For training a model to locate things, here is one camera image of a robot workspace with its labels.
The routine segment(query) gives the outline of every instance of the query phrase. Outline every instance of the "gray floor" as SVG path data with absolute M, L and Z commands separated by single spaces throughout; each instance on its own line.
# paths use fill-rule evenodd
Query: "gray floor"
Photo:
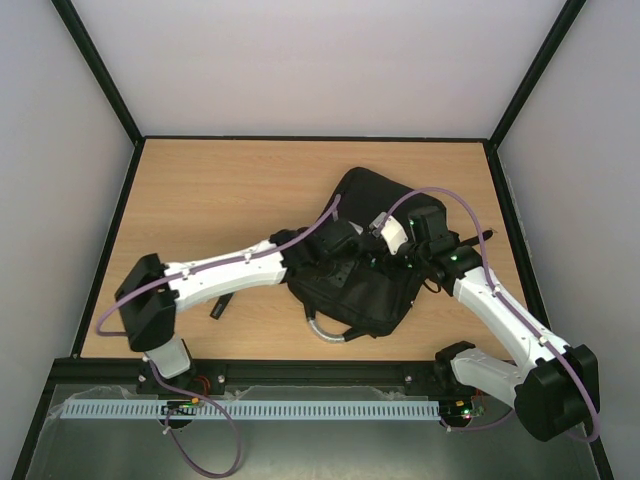
M 58 399 L 65 396 L 60 392 Z M 283 396 L 362 400 L 380 393 L 254 389 L 246 398 Z M 483 422 L 504 410 L 491 403 L 492 411 Z M 586 445 L 566 437 L 538 442 L 517 419 L 482 433 L 447 434 L 435 422 L 388 421 L 246 421 L 241 428 L 247 448 L 243 468 L 233 476 L 237 480 L 597 479 Z M 234 442 L 224 422 L 193 422 L 179 437 L 204 468 L 222 471 L 233 460 Z M 187 467 L 155 421 L 60 420 L 54 410 L 28 478 L 202 477 Z

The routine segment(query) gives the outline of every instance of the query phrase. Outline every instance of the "robotic arm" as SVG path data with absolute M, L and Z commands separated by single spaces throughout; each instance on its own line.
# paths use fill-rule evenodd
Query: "robotic arm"
M 376 237 L 384 242 L 392 257 L 407 259 L 426 269 L 431 281 L 487 325 L 514 361 L 495 359 L 471 343 L 460 342 L 436 355 L 436 372 L 441 383 L 445 386 L 470 385 L 488 393 L 513 407 L 534 437 L 549 440 L 589 415 L 566 370 L 544 346 L 549 342 L 556 350 L 564 352 L 563 356 L 580 376 L 598 409 L 597 360 L 593 353 L 584 345 L 571 348 L 540 324 L 504 289 L 491 270 L 492 282 L 488 282 L 481 256 L 471 246 L 460 245 L 457 237 L 451 235 L 441 211 L 427 208 L 414 212 L 410 218 L 411 239 L 393 217 L 384 214 L 368 231 L 352 226 L 351 234 L 358 238 Z M 342 224 L 339 228 L 344 231 L 351 227 Z M 345 249 L 329 249 L 324 254 L 344 256 Z M 212 263 L 219 266 L 205 268 Z M 155 254 L 141 258 L 116 298 L 161 277 L 177 278 L 167 282 L 165 288 L 145 292 L 121 307 L 130 348 L 144 352 L 165 379 L 188 371 L 191 357 L 182 339 L 174 333 L 176 313 L 245 288 L 282 283 L 291 273 L 286 263 L 276 245 L 269 240 L 239 252 L 195 262 L 162 264 Z M 527 329 L 497 298 L 490 283 L 540 335 Z

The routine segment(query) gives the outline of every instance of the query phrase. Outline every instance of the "gray wall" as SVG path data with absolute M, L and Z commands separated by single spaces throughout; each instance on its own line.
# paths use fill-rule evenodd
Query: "gray wall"
M 616 478 L 640 442 L 640 2 L 592 0 L 500 149 L 552 326 L 600 362 Z
M 0 5 L 0 478 L 69 354 L 132 146 L 49 1 Z
M 488 136 L 564 0 L 74 0 L 148 135 Z

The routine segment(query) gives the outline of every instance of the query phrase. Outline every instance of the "black bag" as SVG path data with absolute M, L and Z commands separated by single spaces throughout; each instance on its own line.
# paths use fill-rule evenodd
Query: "black bag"
M 325 211 L 339 193 L 339 218 L 366 230 L 380 212 L 388 211 L 411 190 L 366 168 L 353 168 L 331 194 Z M 419 194 L 405 201 L 393 216 L 409 232 L 409 212 L 427 206 L 446 211 L 439 200 Z M 411 308 L 425 278 L 426 274 L 418 269 L 392 268 L 369 256 L 360 256 L 339 262 L 325 275 L 294 275 L 287 284 L 306 312 L 318 311 L 352 327 L 346 337 L 349 340 L 363 334 L 378 337 L 393 332 Z

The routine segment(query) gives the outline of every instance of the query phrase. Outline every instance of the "wooden table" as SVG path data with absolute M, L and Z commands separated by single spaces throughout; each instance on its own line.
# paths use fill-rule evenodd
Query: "wooden table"
M 84 357 L 138 357 L 124 338 L 98 337 L 94 323 L 135 262 L 157 252 L 187 261 L 239 250 L 282 228 L 313 223 L 342 175 L 363 166 L 410 187 L 440 186 L 465 198 L 483 228 L 493 228 L 489 260 L 503 284 L 523 301 L 509 240 L 483 147 L 479 143 L 258 140 L 147 140 L 98 297 Z M 466 212 L 441 197 L 449 226 L 475 234 Z M 194 358 L 252 360 L 432 360 L 468 340 L 508 358 L 484 324 L 444 292 L 424 290 L 388 337 L 346 344 L 316 338 L 302 306 L 285 285 L 237 293 L 220 320 L 213 303 L 178 315 L 176 330 Z M 319 316 L 332 333 L 341 323 Z M 113 315 L 106 330 L 122 330 Z

